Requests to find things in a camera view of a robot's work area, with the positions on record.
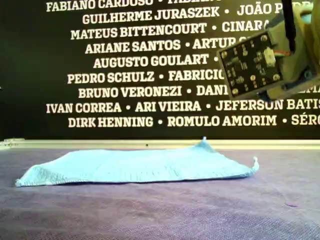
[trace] wall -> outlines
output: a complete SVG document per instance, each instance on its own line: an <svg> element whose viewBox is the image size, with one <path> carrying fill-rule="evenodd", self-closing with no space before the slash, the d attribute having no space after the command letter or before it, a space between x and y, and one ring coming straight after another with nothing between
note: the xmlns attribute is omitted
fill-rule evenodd
<svg viewBox="0 0 320 240"><path fill-rule="evenodd" d="M319 138L319 87L231 102L217 63L281 1L2 1L6 138Z"/></svg>

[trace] purple fabric surface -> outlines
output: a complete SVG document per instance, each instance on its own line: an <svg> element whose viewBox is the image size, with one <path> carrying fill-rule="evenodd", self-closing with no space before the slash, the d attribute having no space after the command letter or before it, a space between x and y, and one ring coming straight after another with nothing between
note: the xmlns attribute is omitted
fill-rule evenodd
<svg viewBox="0 0 320 240"><path fill-rule="evenodd" d="M70 151L0 151L0 240L320 239L320 151L220 151L258 157L236 180L14 187Z"/></svg>

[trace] sensor module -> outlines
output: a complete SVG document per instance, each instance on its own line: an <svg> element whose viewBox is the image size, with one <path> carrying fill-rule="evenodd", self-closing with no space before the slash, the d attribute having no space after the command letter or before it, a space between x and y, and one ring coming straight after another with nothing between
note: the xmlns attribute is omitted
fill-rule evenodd
<svg viewBox="0 0 320 240"><path fill-rule="evenodd" d="M217 56L233 100L256 96L283 82L267 31L221 49Z"/></svg>

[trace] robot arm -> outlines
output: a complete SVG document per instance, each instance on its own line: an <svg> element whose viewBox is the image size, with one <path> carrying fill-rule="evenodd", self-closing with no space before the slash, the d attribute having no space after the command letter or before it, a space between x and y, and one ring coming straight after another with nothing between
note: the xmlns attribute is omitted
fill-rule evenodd
<svg viewBox="0 0 320 240"><path fill-rule="evenodd" d="M232 100L275 101L320 85L320 0L282 6L264 31L218 51Z"/></svg>

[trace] towel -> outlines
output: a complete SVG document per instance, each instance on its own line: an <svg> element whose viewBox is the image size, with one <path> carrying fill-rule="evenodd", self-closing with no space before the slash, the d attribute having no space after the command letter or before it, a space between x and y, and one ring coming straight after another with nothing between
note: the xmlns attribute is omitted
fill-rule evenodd
<svg viewBox="0 0 320 240"><path fill-rule="evenodd" d="M160 150L78 150L32 166L16 187L70 183L154 183L246 178L249 168L215 151L203 138L198 144Z"/></svg>

